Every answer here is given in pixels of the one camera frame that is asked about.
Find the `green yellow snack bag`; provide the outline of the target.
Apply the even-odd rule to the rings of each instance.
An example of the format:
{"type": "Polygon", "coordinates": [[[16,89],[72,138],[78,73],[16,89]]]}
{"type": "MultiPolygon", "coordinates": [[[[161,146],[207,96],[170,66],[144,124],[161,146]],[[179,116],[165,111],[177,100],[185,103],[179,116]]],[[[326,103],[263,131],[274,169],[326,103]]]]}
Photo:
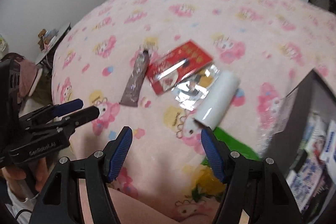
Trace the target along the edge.
{"type": "Polygon", "coordinates": [[[215,198],[219,202],[232,176],[230,153],[237,152],[248,160],[259,161],[260,158],[252,148],[222,129],[205,127],[199,137],[206,156],[195,173],[191,196],[195,202],[203,198],[215,198]]]}

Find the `brown cosmetic tube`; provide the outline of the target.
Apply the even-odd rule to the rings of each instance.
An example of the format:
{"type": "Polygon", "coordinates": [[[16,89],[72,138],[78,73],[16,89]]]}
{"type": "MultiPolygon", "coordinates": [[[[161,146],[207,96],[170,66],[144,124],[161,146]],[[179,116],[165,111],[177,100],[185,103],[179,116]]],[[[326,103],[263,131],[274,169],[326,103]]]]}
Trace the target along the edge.
{"type": "Polygon", "coordinates": [[[148,50],[140,52],[134,62],[132,73],[128,79],[120,104],[137,107],[142,84],[149,67],[150,55],[148,50]]]}

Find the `dark grey cardboard box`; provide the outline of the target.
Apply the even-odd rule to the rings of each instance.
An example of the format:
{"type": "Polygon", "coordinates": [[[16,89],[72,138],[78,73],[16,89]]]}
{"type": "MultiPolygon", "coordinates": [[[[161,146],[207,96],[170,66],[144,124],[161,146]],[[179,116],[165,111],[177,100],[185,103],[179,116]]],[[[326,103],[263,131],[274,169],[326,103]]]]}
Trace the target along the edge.
{"type": "Polygon", "coordinates": [[[335,223],[335,170],[319,159],[331,120],[335,92],[313,69],[283,100],[262,153],[277,163],[303,223],[335,223]]]}

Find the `small cluttered side table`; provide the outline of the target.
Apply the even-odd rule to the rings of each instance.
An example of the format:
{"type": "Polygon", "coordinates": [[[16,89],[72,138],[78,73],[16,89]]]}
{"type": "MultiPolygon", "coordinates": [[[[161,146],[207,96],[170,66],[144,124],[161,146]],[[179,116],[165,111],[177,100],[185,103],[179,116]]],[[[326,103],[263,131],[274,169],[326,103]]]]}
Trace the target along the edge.
{"type": "Polygon", "coordinates": [[[35,59],[35,64],[45,64],[51,67],[48,58],[54,56],[56,48],[62,42],[66,34],[71,30],[71,23],[68,22],[61,26],[58,30],[53,29],[50,31],[46,31],[46,33],[40,37],[40,41],[42,42],[43,49],[41,53],[38,54],[38,57],[35,59]]]}

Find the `white wet wipes pack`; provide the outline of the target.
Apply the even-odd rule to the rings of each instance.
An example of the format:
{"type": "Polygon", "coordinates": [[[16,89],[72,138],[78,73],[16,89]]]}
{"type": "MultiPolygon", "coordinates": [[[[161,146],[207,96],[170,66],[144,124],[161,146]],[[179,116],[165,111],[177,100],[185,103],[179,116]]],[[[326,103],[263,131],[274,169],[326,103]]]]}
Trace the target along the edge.
{"type": "Polygon", "coordinates": [[[320,161],[322,161],[328,168],[329,172],[335,170],[335,121],[331,120],[327,137],[325,141],[325,146],[319,156],[320,161]]]}

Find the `white lint roller refill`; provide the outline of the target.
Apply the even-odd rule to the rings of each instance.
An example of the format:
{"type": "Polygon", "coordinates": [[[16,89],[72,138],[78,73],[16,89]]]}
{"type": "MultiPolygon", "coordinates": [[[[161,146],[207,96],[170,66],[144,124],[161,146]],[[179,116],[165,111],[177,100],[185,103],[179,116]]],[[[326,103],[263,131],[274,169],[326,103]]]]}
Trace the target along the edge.
{"type": "Polygon", "coordinates": [[[240,79],[233,72],[222,71],[197,107],[194,120],[214,130],[220,125],[239,85],[240,79]]]}

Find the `red packet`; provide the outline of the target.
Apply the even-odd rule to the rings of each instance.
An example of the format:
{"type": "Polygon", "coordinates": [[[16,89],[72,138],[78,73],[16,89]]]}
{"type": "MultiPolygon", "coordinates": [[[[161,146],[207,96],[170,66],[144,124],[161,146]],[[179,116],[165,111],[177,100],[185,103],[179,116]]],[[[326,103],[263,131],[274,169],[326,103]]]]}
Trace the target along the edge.
{"type": "Polygon", "coordinates": [[[160,96],[212,61],[210,54],[189,40],[150,64],[146,77],[155,94],[160,96]]]}

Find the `clear shiny plastic bag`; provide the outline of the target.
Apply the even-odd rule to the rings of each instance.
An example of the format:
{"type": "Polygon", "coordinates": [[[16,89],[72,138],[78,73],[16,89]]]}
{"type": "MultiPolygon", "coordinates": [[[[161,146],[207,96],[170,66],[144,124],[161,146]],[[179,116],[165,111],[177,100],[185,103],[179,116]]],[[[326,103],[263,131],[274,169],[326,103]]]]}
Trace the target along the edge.
{"type": "Polygon", "coordinates": [[[219,68],[211,64],[177,84],[172,93],[179,106],[194,111],[206,98],[220,73],[219,68]]]}

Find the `pink cartoon print blanket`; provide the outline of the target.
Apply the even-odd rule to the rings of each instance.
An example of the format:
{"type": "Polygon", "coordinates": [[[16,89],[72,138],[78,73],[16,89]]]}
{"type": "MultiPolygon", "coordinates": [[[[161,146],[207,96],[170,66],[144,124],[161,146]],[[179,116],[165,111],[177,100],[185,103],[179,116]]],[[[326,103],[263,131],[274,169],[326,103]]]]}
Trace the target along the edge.
{"type": "Polygon", "coordinates": [[[194,112],[173,92],[143,83],[137,107],[120,105],[137,55],[151,61],[193,41],[240,86],[221,129],[257,148],[284,96],[312,69],[335,87],[335,16],[301,0],[107,0],[80,20],[58,46],[52,75],[56,104],[81,99],[100,116],[70,138],[88,157],[124,126],[133,141],[110,185],[122,221],[142,210],[159,223],[210,223],[224,186],[209,167],[194,112]]]}

